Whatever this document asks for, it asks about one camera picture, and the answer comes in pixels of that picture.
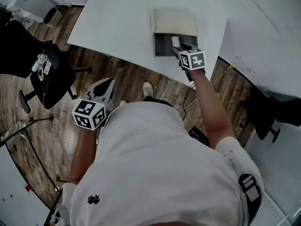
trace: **white table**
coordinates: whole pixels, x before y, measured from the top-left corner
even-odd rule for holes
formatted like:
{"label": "white table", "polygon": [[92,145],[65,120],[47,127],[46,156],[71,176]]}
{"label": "white table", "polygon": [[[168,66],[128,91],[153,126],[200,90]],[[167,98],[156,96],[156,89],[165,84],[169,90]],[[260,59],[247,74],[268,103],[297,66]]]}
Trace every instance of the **white table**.
{"label": "white table", "polygon": [[198,47],[206,53],[210,79],[227,18],[201,0],[89,0],[68,43],[112,55],[190,85],[175,57],[154,57],[150,9],[171,8],[196,14]]}
{"label": "white table", "polygon": [[7,226],[42,226],[50,209],[32,191],[27,191],[7,147],[0,148],[0,220]]}

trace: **wooden floor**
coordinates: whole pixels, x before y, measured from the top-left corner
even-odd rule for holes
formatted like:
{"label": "wooden floor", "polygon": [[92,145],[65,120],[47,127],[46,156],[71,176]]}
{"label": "wooden floor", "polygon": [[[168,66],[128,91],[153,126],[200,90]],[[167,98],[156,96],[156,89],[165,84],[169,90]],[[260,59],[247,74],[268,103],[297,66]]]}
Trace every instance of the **wooden floor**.
{"label": "wooden floor", "polygon": [[[57,27],[49,28],[46,25],[34,23],[29,31],[37,39],[41,41],[53,40],[61,50],[67,51],[70,47],[67,44],[68,37],[81,10],[81,8],[62,8],[64,17]],[[72,90],[74,93],[77,92],[79,96],[82,96],[93,82],[101,78],[112,76],[116,79],[112,109],[116,108],[122,99],[129,102],[141,101],[143,99],[142,86],[145,81],[149,81],[153,85],[155,98],[168,101],[177,110],[182,108],[183,99],[188,89],[187,86],[166,76],[115,57],[108,58],[85,48],[72,51],[70,64],[74,69],[93,68],[94,73],[92,75],[88,73],[76,75]],[[217,61],[212,81],[221,75],[226,68],[226,64]],[[250,96],[251,84],[234,70],[229,69],[213,87],[231,118],[236,137],[241,145],[245,146],[253,128],[251,125],[245,129],[239,127],[239,124],[246,119],[247,111],[239,108],[238,103]],[[55,119],[52,122],[42,121],[34,124],[29,128],[29,134],[51,178],[55,181],[56,177],[59,176],[68,180],[72,156],[79,135],[78,128],[74,126],[71,120],[74,101],[67,93],[58,104],[50,110],[46,110],[38,98],[34,97],[29,101],[32,112],[27,115],[18,100],[18,91],[21,89],[24,94],[33,90],[29,78],[0,75],[0,115],[4,114],[9,119],[8,121],[6,117],[2,117],[3,125],[0,124],[0,130],[10,128],[17,121],[28,121],[30,117],[41,118],[53,115]],[[195,91],[193,90],[187,98],[187,104],[194,98]],[[187,130],[190,130],[194,125],[205,133],[197,101],[187,109],[187,117],[184,120],[184,126]],[[16,143],[16,148],[17,151],[13,154],[15,162],[44,203],[51,207],[57,193],[54,192],[54,188],[47,182],[44,173],[34,161],[31,155],[32,151],[29,151],[25,140],[20,139]]]}

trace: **foot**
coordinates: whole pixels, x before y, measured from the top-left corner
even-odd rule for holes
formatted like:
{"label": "foot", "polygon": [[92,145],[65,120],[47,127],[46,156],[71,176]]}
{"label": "foot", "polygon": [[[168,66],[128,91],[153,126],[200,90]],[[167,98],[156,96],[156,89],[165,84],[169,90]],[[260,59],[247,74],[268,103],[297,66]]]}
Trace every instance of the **foot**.
{"label": "foot", "polygon": [[154,94],[154,90],[151,86],[151,83],[149,83],[148,81],[144,82],[143,84],[143,95],[144,95],[144,98],[146,97],[152,97]]}
{"label": "foot", "polygon": [[122,105],[125,105],[125,104],[127,104],[127,101],[126,101],[126,100],[122,100],[122,101],[120,102],[119,106],[122,106]]}

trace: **paper towel roll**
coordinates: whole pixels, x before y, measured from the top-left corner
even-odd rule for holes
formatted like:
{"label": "paper towel roll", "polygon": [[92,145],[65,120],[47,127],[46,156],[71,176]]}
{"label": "paper towel roll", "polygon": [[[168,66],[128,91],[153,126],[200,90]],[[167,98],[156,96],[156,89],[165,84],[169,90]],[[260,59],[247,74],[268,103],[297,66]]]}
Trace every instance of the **paper towel roll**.
{"label": "paper towel roll", "polygon": [[173,47],[180,47],[180,40],[178,36],[171,37]]}

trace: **black office chair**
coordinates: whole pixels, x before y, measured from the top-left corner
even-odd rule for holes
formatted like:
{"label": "black office chair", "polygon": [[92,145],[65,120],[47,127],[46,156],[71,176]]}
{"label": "black office chair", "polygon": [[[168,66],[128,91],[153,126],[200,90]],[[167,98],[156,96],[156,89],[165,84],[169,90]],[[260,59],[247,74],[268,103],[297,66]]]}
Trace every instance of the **black office chair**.
{"label": "black office chair", "polygon": [[245,128],[252,122],[260,140],[263,140],[268,132],[274,135],[274,143],[280,133],[280,129],[275,131],[272,125],[275,119],[281,123],[288,123],[295,126],[301,125],[301,99],[294,99],[280,102],[274,97],[267,98],[261,91],[254,88],[251,92],[249,103],[242,102],[240,106],[249,110],[249,117],[245,124],[240,124]]}
{"label": "black office chair", "polygon": [[[60,51],[51,40],[41,42],[34,38],[18,21],[11,21],[5,28],[0,29],[0,38],[0,73],[22,78],[27,78],[31,74],[30,79],[34,91],[28,95],[19,91],[19,99],[26,113],[31,111],[27,102],[35,95],[46,109],[53,107],[66,92],[69,92],[71,98],[75,99],[76,96],[70,90],[75,80],[75,73],[92,73],[91,68],[73,70],[70,67],[68,60],[73,47],[68,52]],[[37,72],[32,72],[32,66],[43,51],[52,64],[48,75],[44,74],[44,78],[48,79],[46,94],[42,93],[43,82],[39,80]]]}

